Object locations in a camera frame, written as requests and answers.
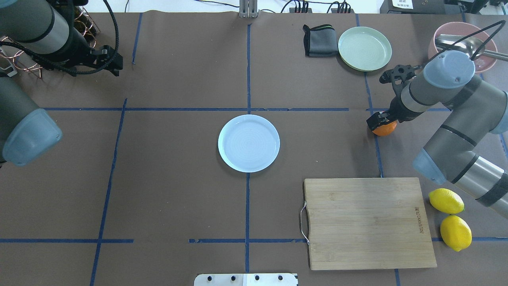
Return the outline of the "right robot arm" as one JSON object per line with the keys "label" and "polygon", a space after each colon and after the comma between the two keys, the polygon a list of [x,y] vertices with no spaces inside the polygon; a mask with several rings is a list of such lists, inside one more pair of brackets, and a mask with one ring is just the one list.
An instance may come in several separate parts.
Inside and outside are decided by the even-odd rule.
{"label": "right robot arm", "polygon": [[475,74],[475,63],[463,52],[437,53],[416,74],[416,67],[397,65],[383,72],[395,98],[384,112],[368,118],[375,130],[408,122],[441,103],[450,115],[421,149],[412,165],[437,185],[450,182],[483,206],[507,217],[507,171],[474,152],[488,134],[507,131],[507,92]]}

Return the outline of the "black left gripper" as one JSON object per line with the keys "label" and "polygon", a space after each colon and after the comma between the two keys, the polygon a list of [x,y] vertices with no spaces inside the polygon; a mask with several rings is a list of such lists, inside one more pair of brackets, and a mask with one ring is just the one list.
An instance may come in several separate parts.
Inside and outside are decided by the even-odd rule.
{"label": "black left gripper", "polygon": [[67,52],[65,56],[68,56],[66,60],[50,60],[52,64],[48,64],[48,68],[65,72],[74,77],[91,75],[103,70],[109,71],[114,76],[119,76],[119,72],[123,70],[122,55],[108,45],[100,46],[98,49],[87,45],[80,46],[72,52]]}

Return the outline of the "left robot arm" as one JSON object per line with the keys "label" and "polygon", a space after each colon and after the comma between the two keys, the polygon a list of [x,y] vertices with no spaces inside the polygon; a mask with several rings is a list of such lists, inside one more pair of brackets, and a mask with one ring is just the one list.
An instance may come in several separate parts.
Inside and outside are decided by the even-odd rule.
{"label": "left robot arm", "polygon": [[56,70],[73,77],[108,71],[119,76],[119,27],[104,4],[115,33],[114,46],[93,47],[76,25],[87,0],[2,0],[1,164],[24,166],[53,148],[62,131],[47,110],[28,96],[13,75],[22,69]]}

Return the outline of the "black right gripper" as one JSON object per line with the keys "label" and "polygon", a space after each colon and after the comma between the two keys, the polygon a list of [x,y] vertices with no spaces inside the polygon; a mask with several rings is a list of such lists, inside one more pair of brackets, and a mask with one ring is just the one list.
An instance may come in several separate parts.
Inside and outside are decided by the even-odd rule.
{"label": "black right gripper", "polygon": [[391,83],[392,89],[395,92],[395,97],[390,103],[388,110],[384,112],[376,112],[372,114],[367,120],[367,126],[371,131],[388,125],[390,122],[404,122],[412,121],[421,112],[414,112],[406,107],[402,102],[402,92],[404,88],[408,87],[410,80],[416,76],[415,71],[421,69],[420,65],[396,65],[393,69],[383,72],[379,78],[382,84]]}

